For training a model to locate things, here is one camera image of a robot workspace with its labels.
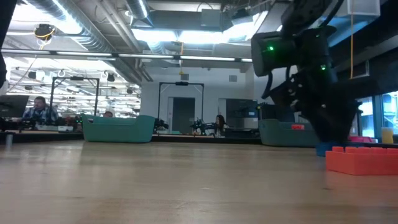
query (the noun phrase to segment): doorway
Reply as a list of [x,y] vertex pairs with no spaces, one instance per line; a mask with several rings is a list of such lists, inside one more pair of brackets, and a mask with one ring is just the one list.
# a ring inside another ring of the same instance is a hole
[[182,134],[191,134],[190,127],[195,120],[195,99],[177,98],[173,100],[173,124],[172,131]]

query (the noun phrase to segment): man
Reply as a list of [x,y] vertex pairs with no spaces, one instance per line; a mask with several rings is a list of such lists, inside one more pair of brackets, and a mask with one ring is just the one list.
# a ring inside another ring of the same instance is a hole
[[107,109],[104,113],[104,118],[113,118],[114,111],[112,109]]
[[50,124],[58,119],[58,112],[53,107],[50,113],[50,107],[45,103],[45,98],[38,96],[35,99],[34,107],[26,110],[22,119],[35,119],[39,124]]

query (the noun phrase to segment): window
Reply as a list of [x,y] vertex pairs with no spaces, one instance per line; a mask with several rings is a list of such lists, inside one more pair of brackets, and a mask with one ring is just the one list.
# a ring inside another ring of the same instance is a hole
[[362,136],[374,138],[373,102],[372,97],[358,100],[362,102],[359,109],[361,114]]
[[398,134],[398,91],[384,94],[383,100],[383,127],[392,128]]

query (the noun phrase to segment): red lego brick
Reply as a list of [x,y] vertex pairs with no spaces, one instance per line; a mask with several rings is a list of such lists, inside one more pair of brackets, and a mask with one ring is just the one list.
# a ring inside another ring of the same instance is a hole
[[351,175],[398,175],[398,149],[340,147],[326,152],[326,169]]

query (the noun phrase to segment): teal container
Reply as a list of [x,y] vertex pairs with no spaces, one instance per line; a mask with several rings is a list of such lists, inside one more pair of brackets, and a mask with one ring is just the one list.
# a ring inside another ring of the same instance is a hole
[[155,118],[146,115],[137,118],[102,118],[82,114],[81,118],[83,134],[89,142],[150,142],[155,125]]
[[[294,130],[301,125],[304,130]],[[261,142],[267,146],[315,147],[320,141],[310,123],[280,122],[276,119],[259,121]]]

